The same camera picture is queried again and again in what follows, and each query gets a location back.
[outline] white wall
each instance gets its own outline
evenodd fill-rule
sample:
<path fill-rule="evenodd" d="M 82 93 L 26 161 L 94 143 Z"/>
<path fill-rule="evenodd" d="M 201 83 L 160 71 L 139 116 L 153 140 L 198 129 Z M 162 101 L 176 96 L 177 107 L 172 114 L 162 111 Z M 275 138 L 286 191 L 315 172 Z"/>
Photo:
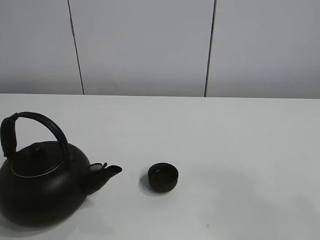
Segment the white wall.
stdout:
<path fill-rule="evenodd" d="M 208 96 L 320 98 L 319 0 L 217 0 Z"/>
<path fill-rule="evenodd" d="M 214 0 L 71 0 L 85 94 L 203 96 Z"/>
<path fill-rule="evenodd" d="M 82 93 L 67 0 L 0 0 L 0 93 Z"/>

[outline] teapot lid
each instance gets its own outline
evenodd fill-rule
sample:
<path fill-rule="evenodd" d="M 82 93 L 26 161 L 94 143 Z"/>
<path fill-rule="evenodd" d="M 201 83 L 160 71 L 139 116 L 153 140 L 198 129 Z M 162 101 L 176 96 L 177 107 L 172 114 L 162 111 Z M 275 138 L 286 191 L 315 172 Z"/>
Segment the teapot lid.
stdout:
<path fill-rule="evenodd" d="M 48 174 L 64 162 L 64 155 L 57 141 L 36 142 L 16 152 L 11 160 L 12 172 L 24 178 Z"/>

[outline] black handle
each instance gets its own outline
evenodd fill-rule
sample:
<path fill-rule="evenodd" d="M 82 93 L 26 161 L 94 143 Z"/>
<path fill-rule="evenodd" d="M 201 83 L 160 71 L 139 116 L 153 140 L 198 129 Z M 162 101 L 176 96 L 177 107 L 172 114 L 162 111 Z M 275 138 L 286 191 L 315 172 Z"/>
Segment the black handle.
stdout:
<path fill-rule="evenodd" d="M 49 119 L 48 117 L 42 114 L 35 113 L 35 112 L 24 111 L 20 113 L 15 113 L 12 116 L 7 117 L 2 121 L 1 127 L 0 127 L 0 140 L 1 140 L 1 146 L 2 146 L 2 150 L 5 157 L 10 158 L 12 155 L 16 153 L 17 137 L 16 137 L 15 125 L 16 125 L 16 120 L 18 118 L 33 119 L 43 124 L 45 127 L 47 127 L 57 139 L 63 153 L 63 161 L 65 163 L 65 166 L 69 168 L 70 151 L 69 151 L 68 141 L 65 134 L 58 127 L 58 125 L 55 124 L 51 119 Z"/>

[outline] black teapot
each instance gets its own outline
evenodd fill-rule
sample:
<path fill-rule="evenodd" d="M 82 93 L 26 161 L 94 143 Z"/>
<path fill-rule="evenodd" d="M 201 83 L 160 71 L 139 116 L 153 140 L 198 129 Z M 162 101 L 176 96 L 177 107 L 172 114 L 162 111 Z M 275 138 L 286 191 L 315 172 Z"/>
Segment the black teapot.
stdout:
<path fill-rule="evenodd" d="M 37 142 L 16 151 L 18 118 L 38 121 L 57 141 Z M 61 129 L 39 113 L 20 112 L 5 118 L 0 138 L 7 157 L 0 168 L 0 211 L 18 225 L 42 227 L 69 217 L 88 195 L 122 171 L 106 163 L 90 164 L 79 148 L 67 142 Z"/>

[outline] white table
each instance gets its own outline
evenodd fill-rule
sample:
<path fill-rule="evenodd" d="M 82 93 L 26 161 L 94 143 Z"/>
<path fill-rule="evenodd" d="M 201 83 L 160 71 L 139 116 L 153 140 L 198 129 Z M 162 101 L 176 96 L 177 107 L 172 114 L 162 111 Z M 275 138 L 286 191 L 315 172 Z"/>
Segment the white table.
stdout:
<path fill-rule="evenodd" d="M 320 239 L 320 100 L 0 94 L 1 120 L 22 111 L 123 172 L 57 226 L 2 218 L 1 240 Z M 19 148 L 54 139 L 16 131 Z M 179 170 L 164 195 L 140 181 L 158 162 Z"/>

